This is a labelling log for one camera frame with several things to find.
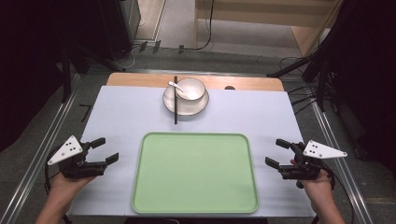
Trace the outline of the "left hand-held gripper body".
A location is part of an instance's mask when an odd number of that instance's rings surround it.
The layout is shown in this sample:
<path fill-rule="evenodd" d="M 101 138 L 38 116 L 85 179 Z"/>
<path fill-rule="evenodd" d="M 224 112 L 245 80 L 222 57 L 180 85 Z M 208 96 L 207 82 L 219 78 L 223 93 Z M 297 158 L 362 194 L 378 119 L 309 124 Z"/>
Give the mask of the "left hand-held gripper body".
<path fill-rule="evenodd" d="M 103 175 L 107 168 L 105 161 L 86 161 L 90 149 L 90 142 L 81 143 L 74 135 L 71 135 L 55 150 L 55 153 L 48 159 L 47 165 L 57 164 L 64 177 L 70 179 Z"/>

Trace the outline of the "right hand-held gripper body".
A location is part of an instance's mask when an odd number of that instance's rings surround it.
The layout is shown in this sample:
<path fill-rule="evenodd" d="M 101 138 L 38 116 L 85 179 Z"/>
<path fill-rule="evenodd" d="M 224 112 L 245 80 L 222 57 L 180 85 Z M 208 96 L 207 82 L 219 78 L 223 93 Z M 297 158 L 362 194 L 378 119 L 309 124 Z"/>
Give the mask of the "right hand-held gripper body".
<path fill-rule="evenodd" d="M 290 148 L 294 152 L 295 164 L 279 165 L 277 169 L 283 179 L 296 179 L 296 186 L 302 189 L 304 186 L 301 180 L 315 180 L 321 169 L 325 169 L 325 159 L 344 158 L 345 151 L 328 147 L 319 142 L 310 140 L 304 143 L 290 143 Z"/>

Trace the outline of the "black chopsticks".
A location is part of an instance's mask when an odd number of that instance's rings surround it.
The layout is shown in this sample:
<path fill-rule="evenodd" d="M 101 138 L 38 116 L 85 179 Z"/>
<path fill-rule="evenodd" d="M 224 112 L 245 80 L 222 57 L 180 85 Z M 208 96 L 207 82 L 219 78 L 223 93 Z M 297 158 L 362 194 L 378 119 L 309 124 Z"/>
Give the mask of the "black chopsticks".
<path fill-rule="evenodd" d="M 174 76 L 174 84 L 177 84 L 177 76 Z M 174 86 L 174 124 L 178 124 L 178 114 L 177 114 L 177 87 Z"/>

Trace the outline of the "light green tray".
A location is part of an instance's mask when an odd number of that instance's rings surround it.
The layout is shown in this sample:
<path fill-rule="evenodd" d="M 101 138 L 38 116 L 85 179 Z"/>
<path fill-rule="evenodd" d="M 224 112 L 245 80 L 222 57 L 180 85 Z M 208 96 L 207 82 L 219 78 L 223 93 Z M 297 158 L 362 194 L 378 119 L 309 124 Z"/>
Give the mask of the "light green tray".
<path fill-rule="evenodd" d="M 248 139 L 240 133 L 148 133 L 132 208 L 138 214 L 250 214 L 259 198 Z"/>

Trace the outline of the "white plate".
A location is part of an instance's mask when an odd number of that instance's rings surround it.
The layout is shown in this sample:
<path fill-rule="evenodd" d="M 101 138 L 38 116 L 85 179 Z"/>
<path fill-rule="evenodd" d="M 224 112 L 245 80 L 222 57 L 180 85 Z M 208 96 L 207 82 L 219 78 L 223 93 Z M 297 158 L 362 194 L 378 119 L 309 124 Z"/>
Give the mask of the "white plate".
<path fill-rule="evenodd" d="M 203 111 L 209 102 L 208 91 L 204 96 L 196 101 L 181 100 L 177 97 L 177 113 L 181 116 L 192 116 Z M 174 87 L 168 86 L 163 93 L 163 104 L 170 111 L 174 112 Z"/>

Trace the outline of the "white spoon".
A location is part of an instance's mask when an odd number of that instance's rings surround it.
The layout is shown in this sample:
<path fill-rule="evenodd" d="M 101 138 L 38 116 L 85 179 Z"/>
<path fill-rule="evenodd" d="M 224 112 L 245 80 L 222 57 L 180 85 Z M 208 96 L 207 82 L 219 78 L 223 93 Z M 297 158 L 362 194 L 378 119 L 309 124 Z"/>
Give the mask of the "white spoon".
<path fill-rule="evenodd" d="M 173 86 L 173 87 L 175 87 L 176 89 L 180 90 L 180 91 L 181 91 L 181 96 L 182 96 L 182 97 L 184 97 L 184 98 L 186 98 L 186 99 L 190 99 L 190 97 L 189 97 L 188 94 L 184 91 L 184 89 L 183 89 L 181 86 L 179 86 L 178 84 L 176 84 L 175 82 L 173 82 L 173 81 L 168 81 L 168 85 L 169 85 L 169 86 Z"/>

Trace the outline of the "white bowl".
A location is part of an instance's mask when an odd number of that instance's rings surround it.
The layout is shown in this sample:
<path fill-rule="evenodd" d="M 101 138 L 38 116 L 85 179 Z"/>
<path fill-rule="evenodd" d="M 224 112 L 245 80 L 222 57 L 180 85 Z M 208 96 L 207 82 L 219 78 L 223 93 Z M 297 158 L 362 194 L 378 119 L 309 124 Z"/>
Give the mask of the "white bowl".
<path fill-rule="evenodd" d="M 182 78 L 177 85 L 180 89 L 176 89 L 177 97 L 181 100 L 196 101 L 201 99 L 206 91 L 204 83 L 192 77 Z"/>

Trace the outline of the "person's right hand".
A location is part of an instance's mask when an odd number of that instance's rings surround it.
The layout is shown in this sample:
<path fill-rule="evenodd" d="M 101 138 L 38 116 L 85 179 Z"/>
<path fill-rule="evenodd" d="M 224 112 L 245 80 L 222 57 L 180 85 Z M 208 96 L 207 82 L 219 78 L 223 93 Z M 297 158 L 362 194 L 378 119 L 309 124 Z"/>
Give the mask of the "person's right hand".
<path fill-rule="evenodd" d="M 314 206 L 326 205 L 333 202 L 332 184 L 325 170 L 321 169 L 315 180 L 301 180 L 301 183 Z"/>

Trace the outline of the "person's left hand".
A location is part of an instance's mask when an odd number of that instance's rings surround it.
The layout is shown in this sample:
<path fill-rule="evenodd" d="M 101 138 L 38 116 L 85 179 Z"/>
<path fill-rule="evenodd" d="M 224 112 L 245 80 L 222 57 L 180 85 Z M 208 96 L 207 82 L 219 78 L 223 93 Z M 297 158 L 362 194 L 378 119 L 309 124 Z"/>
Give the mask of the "person's left hand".
<path fill-rule="evenodd" d="M 93 177 L 70 179 L 64 177 L 63 174 L 57 174 L 52 181 L 49 200 L 61 205 L 70 204 L 78 193 L 92 181 Z"/>

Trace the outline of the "white table mat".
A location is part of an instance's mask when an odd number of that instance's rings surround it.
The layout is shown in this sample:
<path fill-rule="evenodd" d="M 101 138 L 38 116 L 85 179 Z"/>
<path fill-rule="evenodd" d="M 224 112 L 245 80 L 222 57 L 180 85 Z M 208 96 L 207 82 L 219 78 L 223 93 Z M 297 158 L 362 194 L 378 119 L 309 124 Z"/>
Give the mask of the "white table mat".
<path fill-rule="evenodd" d="M 158 217 L 311 217 L 303 190 L 267 166 L 266 157 L 287 163 L 294 154 L 276 139 L 302 137 L 288 95 L 283 91 L 209 91 L 209 103 L 194 116 L 174 116 L 163 105 L 162 88 L 104 86 L 88 120 L 83 140 L 106 143 L 88 158 L 100 161 L 118 153 L 119 160 L 85 187 L 72 203 L 73 216 Z M 139 152 L 148 133 L 240 133 L 249 141 L 259 207 L 250 214 L 138 214 L 132 208 Z"/>

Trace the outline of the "black metal stand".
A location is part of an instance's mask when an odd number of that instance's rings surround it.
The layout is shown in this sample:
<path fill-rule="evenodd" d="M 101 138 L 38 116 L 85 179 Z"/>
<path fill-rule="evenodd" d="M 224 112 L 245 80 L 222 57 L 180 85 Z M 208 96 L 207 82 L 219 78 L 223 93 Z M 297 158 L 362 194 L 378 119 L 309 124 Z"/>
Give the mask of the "black metal stand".
<path fill-rule="evenodd" d="M 94 53 L 92 50 L 79 44 L 63 43 L 62 46 L 62 77 L 63 77 L 63 99 L 65 103 L 71 96 L 72 81 L 70 64 L 73 64 L 79 73 L 87 74 L 89 66 L 85 57 L 94 59 L 99 64 L 108 68 L 110 71 L 123 71 L 123 68 L 109 62 L 104 57 Z"/>
<path fill-rule="evenodd" d="M 347 28 L 351 25 L 353 18 L 357 15 L 358 4 L 361 0 L 343 0 L 335 22 L 324 38 L 308 56 L 289 65 L 277 72 L 267 74 L 267 77 L 279 78 L 286 75 L 288 72 L 307 65 L 303 72 L 303 82 L 309 83 L 318 77 L 318 92 L 316 95 L 316 103 L 322 112 L 324 112 L 323 101 L 325 95 L 325 83 L 330 74 L 331 58 L 336 54 L 338 48 L 341 47 L 342 39 L 347 34 Z"/>

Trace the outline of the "dark curtain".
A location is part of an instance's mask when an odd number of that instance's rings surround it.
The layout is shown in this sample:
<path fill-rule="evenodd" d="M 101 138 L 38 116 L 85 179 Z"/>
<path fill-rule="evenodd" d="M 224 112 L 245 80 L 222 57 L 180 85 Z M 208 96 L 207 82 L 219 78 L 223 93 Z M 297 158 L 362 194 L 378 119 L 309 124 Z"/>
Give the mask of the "dark curtain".
<path fill-rule="evenodd" d="M 87 72 L 72 43 L 62 0 L 0 0 L 0 152 L 13 145 L 59 88 L 68 85 L 58 64 Z"/>

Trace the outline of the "black cabinet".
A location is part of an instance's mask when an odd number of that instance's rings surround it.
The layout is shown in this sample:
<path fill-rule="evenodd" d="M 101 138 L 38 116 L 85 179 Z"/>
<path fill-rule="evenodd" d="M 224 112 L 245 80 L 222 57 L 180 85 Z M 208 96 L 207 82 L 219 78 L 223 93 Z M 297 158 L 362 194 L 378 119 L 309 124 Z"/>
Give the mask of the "black cabinet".
<path fill-rule="evenodd" d="M 117 60 L 132 49 L 141 13 L 137 0 L 99 0 L 106 30 L 108 57 Z"/>

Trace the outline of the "beige wooden furniture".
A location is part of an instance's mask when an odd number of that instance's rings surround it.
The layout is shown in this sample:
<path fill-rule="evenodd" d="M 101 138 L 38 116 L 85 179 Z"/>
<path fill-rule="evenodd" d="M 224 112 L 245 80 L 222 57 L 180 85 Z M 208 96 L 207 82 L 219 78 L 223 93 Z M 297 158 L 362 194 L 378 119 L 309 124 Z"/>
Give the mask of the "beige wooden furniture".
<path fill-rule="evenodd" d="M 214 0 L 213 20 L 288 25 L 307 56 L 331 28 L 344 0 Z"/>

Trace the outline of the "aluminium floor rail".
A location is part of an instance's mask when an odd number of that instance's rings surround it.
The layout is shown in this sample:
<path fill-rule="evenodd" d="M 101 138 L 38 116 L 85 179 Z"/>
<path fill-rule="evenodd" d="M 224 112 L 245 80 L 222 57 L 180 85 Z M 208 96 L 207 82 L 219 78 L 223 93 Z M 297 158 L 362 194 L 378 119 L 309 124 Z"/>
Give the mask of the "aluminium floor rail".
<path fill-rule="evenodd" d="M 330 147 L 339 148 L 338 142 L 332 131 L 330 122 L 326 113 L 322 112 L 317 103 L 313 103 L 312 108 L 318 120 L 318 124 L 325 137 L 326 143 Z M 332 160 L 337 168 L 342 186 L 345 189 L 347 198 L 352 207 L 354 219 L 360 224 L 374 224 L 372 217 L 368 211 L 367 205 L 361 195 L 361 191 L 347 165 L 345 158 L 336 158 Z"/>
<path fill-rule="evenodd" d="M 33 156 L 21 182 L 16 187 L 15 192 L 7 206 L 5 213 L 0 218 L 0 224 L 14 224 L 33 185 L 39 175 L 41 168 L 46 164 L 46 158 L 52 145 L 61 130 L 64 120 L 74 103 L 76 98 L 76 93 L 80 86 L 82 77 L 81 74 L 75 74 L 72 79 L 72 90 L 69 98 L 58 108 L 58 111 L 51 121 L 51 124 L 44 135 L 35 155 Z"/>

